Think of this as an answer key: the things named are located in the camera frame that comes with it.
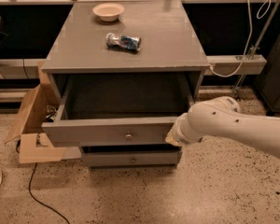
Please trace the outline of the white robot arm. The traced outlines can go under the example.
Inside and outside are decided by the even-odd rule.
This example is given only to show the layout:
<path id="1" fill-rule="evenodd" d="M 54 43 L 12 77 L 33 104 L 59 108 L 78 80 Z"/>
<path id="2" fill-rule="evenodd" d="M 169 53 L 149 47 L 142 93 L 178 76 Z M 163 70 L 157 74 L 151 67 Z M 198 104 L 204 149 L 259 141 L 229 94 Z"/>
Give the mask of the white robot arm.
<path id="1" fill-rule="evenodd" d="M 206 135 L 230 138 L 280 159 L 280 118 L 242 114 L 229 96 L 193 105 L 177 118 L 165 141 L 185 147 Z"/>

